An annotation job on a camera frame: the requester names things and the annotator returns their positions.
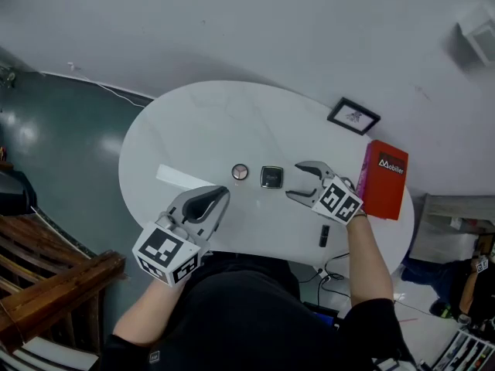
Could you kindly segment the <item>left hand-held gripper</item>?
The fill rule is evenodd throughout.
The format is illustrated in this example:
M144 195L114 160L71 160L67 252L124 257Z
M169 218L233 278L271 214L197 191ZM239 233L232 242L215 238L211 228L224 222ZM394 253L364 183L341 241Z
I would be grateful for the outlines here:
M220 185L179 194L166 213L145 225L133 246L139 267L168 286L182 284L201 265L229 202L230 191Z

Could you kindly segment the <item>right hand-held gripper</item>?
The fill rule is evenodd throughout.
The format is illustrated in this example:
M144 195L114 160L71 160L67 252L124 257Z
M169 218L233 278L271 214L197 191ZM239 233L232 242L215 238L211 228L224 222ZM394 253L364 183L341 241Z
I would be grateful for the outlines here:
M298 162L295 167L316 175L319 179L331 176L331 168L324 162ZM363 200L338 176L323 181L320 195L317 190L311 192L288 190L285 194L297 203L312 207L313 212L343 225L347 225L358 212L362 212Z

